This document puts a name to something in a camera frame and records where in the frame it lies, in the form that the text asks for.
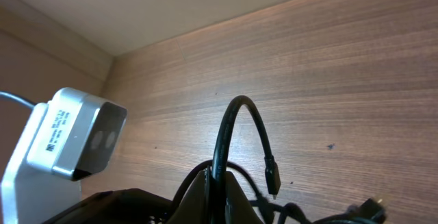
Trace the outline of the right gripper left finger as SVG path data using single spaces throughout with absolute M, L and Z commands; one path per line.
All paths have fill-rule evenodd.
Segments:
M 207 223 L 208 190 L 209 169 L 198 172 L 192 170 L 183 180 L 172 200 L 166 223 Z

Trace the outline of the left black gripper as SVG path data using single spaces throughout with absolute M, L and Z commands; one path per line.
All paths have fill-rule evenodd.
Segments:
M 171 200 L 139 188 L 98 192 L 44 224 L 148 223 L 166 218 Z

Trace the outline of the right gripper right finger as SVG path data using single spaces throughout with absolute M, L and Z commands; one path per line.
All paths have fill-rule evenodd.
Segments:
M 244 191 L 238 184 L 234 174 L 225 174 L 225 223 L 226 224 L 262 224 L 249 203 Z

